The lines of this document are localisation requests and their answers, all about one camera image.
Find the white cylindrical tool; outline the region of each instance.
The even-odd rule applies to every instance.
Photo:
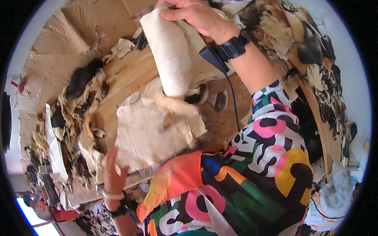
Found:
[[[194,76],[188,42],[180,26],[160,17],[160,6],[140,19],[159,71],[164,93],[183,99]]]

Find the cable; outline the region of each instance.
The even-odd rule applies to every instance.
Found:
[[[310,199],[314,202],[315,209],[316,209],[316,210],[317,210],[317,211],[318,211],[318,212],[319,212],[324,218],[331,219],[331,220],[337,220],[337,219],[341,219],[341,218],[345,217],[345,216],[341,216],[341,217],[331,218],[331,217],[327,217],[327,216],[323,215],[323,214],[318,210],[318,208],[316,207],[316,203],[315,203],[314,199],[312,199],[311,197],[310,197]]]
[[[232,88],[232,84],[230,79],[228,78],[228,75],[225,73],[228,85],[230,86],[231,89],[231,95],[232,95],[232,101],[234,102],[234,111],[235,111],[235,118],[236,118],[236,125],[237,125],[237,130],[240,132],[240,127],[239,127],[239,119],[237,118],[237,111],[236,111],[236,102],[235,102],[235,94],[234,94],[234,89]]]

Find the dior printed fabric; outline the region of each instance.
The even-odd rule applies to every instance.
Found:
[[[278,235],[304,218],[312,170],[279,81],[252,101],[250,124],[220,152],[201,155],[202,189],[237,235]],[[154,236],[216,235],[216,218],[205,197],[189,190],[157,206],[142,227]]]

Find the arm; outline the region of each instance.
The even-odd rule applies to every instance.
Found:
[[[108,153],[108,159],[106,164],[106,171],[104,176],[104,186],[105,191],[110,194],[120,194],[122,193],[123,187],[125,185],[126,177],[128,175],[129,167],[125,167],[121,170],[121,176],[115,170],[117,147],[112,147]],[[104,198],[105,206],[109,211],[116,211],[120,206],[120,201],[111,200]],[[118,216],[112,219],[114,226],[121,236],[132,235],[135,230],[138,229],[136,223],[129,213],[125,215]]]
[[[163,19],[186,20],[199,33],[212,37],[218,45],[237,37],[240,33],[237,26],[224,20],[200,0],[160,0],[158,5],[162,3],[169,3],[178,8],[162,11]],[[231,59],[230,62],[250,94],[254,94],[272,84],[277,78],[268,60],[253,43],[249,43],[245,49],[243,55]]]

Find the hair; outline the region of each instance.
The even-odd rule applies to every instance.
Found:
[[[22,196],[23,200],[24,200],[24,203],[26,206],[30,207],[30,201],[31,201],[31,198],[30,198],[30,195],[29,194],[24,194]]]

